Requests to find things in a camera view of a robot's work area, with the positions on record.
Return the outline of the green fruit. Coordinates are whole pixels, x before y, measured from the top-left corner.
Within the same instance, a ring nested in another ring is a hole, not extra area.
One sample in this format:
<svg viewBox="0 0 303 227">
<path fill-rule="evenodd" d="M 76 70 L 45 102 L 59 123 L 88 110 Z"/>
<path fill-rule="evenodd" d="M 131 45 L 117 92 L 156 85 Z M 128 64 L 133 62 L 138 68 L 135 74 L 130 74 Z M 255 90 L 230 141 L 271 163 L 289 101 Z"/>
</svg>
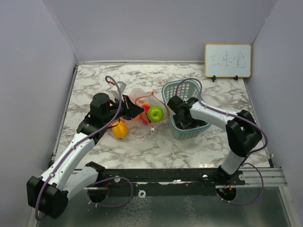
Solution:
<svg viewBox="0 0 303 227">
<path fill-rule="evenodd" d="M 164 112 L 158 106 L 152 106 L 147 111 L 147 117 L 151 122 L 160 122 L 163 119 Z"/>
</svg>

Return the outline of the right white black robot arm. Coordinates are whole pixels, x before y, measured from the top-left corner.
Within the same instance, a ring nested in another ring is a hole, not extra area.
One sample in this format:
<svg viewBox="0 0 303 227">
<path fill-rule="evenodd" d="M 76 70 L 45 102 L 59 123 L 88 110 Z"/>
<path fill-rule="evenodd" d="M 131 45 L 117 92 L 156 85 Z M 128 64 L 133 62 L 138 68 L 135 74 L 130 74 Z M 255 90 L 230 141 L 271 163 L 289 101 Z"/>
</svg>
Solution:
<svg viewBox="0 0 303 227">
<path fill-rule="evenodd" d="M 168 101 L 168 107 L 180 129 L 191 130 L 212 124 L 227 133 L 230 151 L 217 170 L 217 179 L 223 185 L 234 180 L 235 172 L 263 138 L 260 128 L 246 110 L 230 113 L 209 106 L 198 98 L 183 101 L 177 95 Z"/>
</svg>

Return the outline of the clear orange zip bag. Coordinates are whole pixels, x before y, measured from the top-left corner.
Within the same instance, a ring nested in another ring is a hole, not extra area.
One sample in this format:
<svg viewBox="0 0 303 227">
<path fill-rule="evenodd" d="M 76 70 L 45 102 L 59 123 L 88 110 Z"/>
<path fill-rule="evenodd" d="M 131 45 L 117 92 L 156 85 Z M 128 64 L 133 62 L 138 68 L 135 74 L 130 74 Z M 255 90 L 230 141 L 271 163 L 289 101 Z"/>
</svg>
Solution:
<svg viewBox="0 0 303 227">
<path fill-rule="evenodd" d="M 112 123 L 110 123 L 107 129 L 111 129 L 116 134 L 128 133 L 127 122 L 127 119 L 120 117 L 118 120 L 114 120 Z"/>
<path fill-rule="evenodd" d="M 158 99 L 154 92 L 144 92 L 141 88 L 134 88 L 129 94 L 130 100 L 137 106 L 144 109 L 132 123 L 140 127 L 150 128 L 154 132 L 156 124 L 169 117 L 169 109 L 166 104 Z"/>
</svg>

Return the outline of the yellow bell pepper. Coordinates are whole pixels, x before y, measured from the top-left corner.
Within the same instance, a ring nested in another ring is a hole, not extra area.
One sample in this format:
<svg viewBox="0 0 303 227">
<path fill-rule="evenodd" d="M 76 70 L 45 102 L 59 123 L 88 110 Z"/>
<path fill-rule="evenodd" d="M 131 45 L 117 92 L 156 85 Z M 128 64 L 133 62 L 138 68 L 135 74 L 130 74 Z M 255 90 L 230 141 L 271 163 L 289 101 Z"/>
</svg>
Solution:
<svg viewBox="0 0 303 227">
<path fill-rule="evenodd" d="M 111 127 L 114 137 L 118 139 L 124 138 L 128 135 L 128 128 L 123 121 L 114 122 Z"/>
</svg>

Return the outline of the red bell pepper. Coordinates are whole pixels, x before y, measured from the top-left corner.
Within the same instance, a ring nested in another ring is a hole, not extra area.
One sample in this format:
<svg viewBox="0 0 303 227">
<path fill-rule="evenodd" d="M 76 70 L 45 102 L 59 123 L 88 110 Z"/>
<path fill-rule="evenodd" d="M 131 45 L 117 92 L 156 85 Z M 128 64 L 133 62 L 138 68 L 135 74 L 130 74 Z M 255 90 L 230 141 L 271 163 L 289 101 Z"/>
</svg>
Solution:
<svg viewBox="0 0 303 227">
<path fill-rule="evenodd" d="M 151 107 L 150 104 L 147 103 L 147 102 L 144 102 L 142 104 L 142 108 L 144 109 L 144 112 L 140 114 L 140 118 L 141 118 L 141 121 L 144 125 L 149 125 L 150 124 L 150 121 L 147 117 L 147 112 L 148 112 L 150 107 Z"/>
</svg>

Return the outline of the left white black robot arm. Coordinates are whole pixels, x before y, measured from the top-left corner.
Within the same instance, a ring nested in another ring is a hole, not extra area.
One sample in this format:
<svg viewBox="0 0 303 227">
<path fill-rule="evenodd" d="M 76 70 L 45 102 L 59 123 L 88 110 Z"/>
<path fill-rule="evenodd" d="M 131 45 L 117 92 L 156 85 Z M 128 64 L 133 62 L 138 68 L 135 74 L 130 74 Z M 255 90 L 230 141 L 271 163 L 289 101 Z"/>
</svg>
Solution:
<svg viewBox="0 0 303 227">
<path fill-rule="evenodd" d="M 110 100 L 105 93 L 97 93 L 90 103 L 90 112 L 79 124 L 72 141 L 62 155 L 40 177 L 32 176 L 27 182 L 27 200 L 39 212 L 56 219 L 62 215 L 68 202 L 86 186 L 101 186 L 104 182 L 103 167 L 90 163 L 77 174 L 74 169 L 83 157 L 95 147 L 112 121 L 131 120 L 144 109 L 135 105 L 128 96 Z"/>
</svg>

